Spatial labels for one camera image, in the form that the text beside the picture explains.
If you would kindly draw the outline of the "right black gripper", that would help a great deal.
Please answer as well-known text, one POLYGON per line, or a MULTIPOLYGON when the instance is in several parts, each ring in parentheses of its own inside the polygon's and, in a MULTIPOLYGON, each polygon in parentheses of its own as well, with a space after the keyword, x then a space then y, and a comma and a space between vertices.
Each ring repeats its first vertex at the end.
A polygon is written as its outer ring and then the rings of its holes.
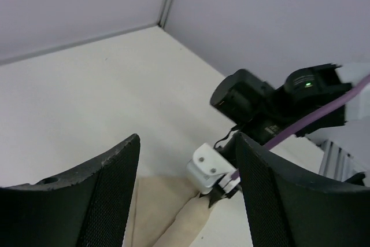
POLYGON ((222 199, 231 199, 237 191, 242 191, 241 184, 240 184, 240 177, 238 166, 236 162, 236 139, 232 137, 225 146, 217 147, 216 150, 218 153, 224 157, 234 168, 236 168, 236 174, 232 174, 232 176, 236 176, 235 179, 226 177, 226 174, 222 175, 221 178, 217 180, 214 184, 211 192, 208 194, 209 197, 209 206, 208 208, 212 208, 215 203, 222 199))

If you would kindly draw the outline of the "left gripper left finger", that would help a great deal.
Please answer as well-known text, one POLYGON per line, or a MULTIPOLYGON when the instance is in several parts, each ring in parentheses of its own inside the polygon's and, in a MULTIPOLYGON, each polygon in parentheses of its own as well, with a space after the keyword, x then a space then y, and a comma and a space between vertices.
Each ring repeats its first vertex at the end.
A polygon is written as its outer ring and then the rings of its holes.
POLYGON ((1 188, 1 245, 121 246, 139 153, 133 134, 36 184, 1 188))

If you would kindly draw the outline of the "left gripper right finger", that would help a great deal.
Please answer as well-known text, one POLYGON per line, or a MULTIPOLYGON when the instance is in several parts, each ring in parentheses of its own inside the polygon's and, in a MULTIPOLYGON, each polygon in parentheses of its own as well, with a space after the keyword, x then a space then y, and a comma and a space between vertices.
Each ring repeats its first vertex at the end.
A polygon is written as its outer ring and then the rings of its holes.
POLYGON ((253 246, 369 246, 369 188, 308 171, 236 134, 253 246))

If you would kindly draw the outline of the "beige cloth napkin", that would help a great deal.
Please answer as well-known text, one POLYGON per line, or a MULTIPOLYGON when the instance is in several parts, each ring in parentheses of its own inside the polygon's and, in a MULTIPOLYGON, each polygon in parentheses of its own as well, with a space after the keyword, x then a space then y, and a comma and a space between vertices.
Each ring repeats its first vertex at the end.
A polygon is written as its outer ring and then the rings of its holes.
POLYGON ((135 182, 123 246, 190 246, 212 209, 184 177, 140 177, 135 182))

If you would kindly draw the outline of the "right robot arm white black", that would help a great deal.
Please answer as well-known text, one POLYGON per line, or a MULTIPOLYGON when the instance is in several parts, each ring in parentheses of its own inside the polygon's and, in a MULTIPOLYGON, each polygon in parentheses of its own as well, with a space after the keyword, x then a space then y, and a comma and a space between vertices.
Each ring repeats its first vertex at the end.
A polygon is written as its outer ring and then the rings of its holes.
POLYGON ((344 126, 369 116, 369 66, 324 64, 291 73, 278 88, 239 69, 215 89, 210 104, 267 149, 291 135, 344 126))

